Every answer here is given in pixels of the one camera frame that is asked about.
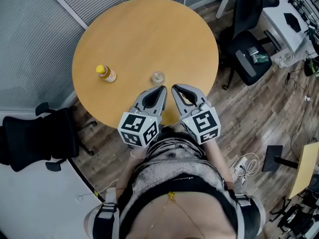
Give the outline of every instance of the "gold necklace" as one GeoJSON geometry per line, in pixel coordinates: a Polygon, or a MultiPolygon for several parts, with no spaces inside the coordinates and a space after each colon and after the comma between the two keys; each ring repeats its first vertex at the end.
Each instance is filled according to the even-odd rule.
{"type": "Polygon", "coordinates": [[[175,203],[186,215],[187,217],[189,218],[189,220],[193,223],[193,225],[197,228],[197,230],[200,232],[200,234],[203,236],[203,238],[205,239],[205,235],[202,233],[202,231],[199,229],[199,227],[196,225],[196,223],[192,220],[192,218],[190,217],[190,215],[188,215],[188,213],[176,202],[176,199],[175,199],[175,195],[176,193],[175,192],[169,192],[168,194],[168,199],[165,203],[165,205],[163,206],[161,212],[159,213],[159,215],[156,217],[156,219],[154,220],[154,222],[152,223],[152,225],[150,226],[149,230],[147,231],[146,233],[146,239],[149,235],[149,232],[151,231],[151,229],[153,228],[153,226],[155,225],[156,221],[159,219],[159,217],[163,214],[164,210],[165,210],[165,207],[167,206],[167,204],[171,201],[172,203],[175,203]]]}

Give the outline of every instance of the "skin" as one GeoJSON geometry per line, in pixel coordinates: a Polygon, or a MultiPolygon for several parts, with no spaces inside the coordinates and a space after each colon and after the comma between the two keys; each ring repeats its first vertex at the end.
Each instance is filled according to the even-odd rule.
{"type": "MultiPolygon", "coordinates": [[[[233,189],[231,174],[216,141],[213,139],[203,146],[208,161],[219,170],[228,189],[233,189]]],[[[127,187],[135,169],[143,162],[146,151],[142,148],[132,150],[134,157],[130,156],[116,185],[117,198],[127,187]]],[[[169,201],[167,195],[163,195],[145,205],[136,216],[126,238],[236,238],[220,203],[213,196],[199,192],[176,192],[175,202],[178,205],[169,201]]]]}

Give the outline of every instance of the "yellow board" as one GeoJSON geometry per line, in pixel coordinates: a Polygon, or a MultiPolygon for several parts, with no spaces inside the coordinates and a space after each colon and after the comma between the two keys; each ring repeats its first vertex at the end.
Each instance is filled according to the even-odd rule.
{"type": "Polygon", "coordinates": [[[295,181],[288,196],[289,199],[308,187],[317,162],[318,150],[319,142],[304,146],[299,160],[295,181]]]}
{"type": "Polygon", "coordinates": [[[171,0],[130,0],[98,16],[82,35],[73,58],[72,79],[84,108],[102,123],[118,127],[138,95],[165,74],[167,102],[162,124],[179,120],[173,84],[189,84],[208,94],[218,69],[215,37],[190,8],[171,0]],[[107,83],[96,67],[117,74],[107,83]]]}

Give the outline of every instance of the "gray partition wall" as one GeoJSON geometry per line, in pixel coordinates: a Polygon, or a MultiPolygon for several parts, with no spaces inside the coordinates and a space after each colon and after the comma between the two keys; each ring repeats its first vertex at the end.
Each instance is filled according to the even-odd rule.
{"type": "MultiPolygon", "coordinates": [[[[72,59],[85,28],[127,0],[0,0],[0,111],[58,108],[74,95],[72,59]]],[[[174,0],[191,8],[212,0],[174,0]]]]}

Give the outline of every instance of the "person's arm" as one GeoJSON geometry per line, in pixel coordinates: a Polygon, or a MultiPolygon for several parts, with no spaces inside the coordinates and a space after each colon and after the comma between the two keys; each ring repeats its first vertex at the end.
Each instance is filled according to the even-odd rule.
{"type": "Polygon", "coordinates": [[[118,199],[126,189],[128,182],[134,173],[135,169],[140,165],[146,157],[147,148],[135,147],[132,151],[126,168],[122,172],[116,184],[116,198],[118,199]]]}
{"type": "Polygon", "coordinates": [[[227,167],[225,159],[222,156],[215,139],[205,142],[203,146],[206,152],[207,160],[211,162],[214,166],[216,166],[218,171],[221,173],[221,176],[223,176],[228,189],[234,190],[234,182],[231,173],[229,171],[229,168],[227,167]]]}

